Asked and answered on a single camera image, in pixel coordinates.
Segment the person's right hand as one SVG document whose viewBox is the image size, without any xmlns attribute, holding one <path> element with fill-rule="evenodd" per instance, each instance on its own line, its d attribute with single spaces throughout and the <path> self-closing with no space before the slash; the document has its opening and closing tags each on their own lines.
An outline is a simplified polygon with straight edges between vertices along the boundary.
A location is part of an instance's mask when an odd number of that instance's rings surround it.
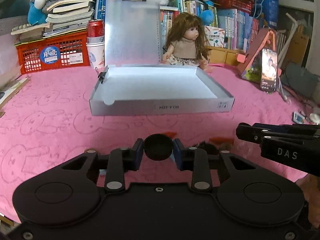
<svg viewBox="0 0 320 240">
<path fill-rule="evenodd" d="M 296 181 L 296 184 L 302 189 L 304 197 L 309 204 L 308 219 L 316 228 L 319 228 L 319 178 L 307 174 L 304 178 Z"/>
</svg>

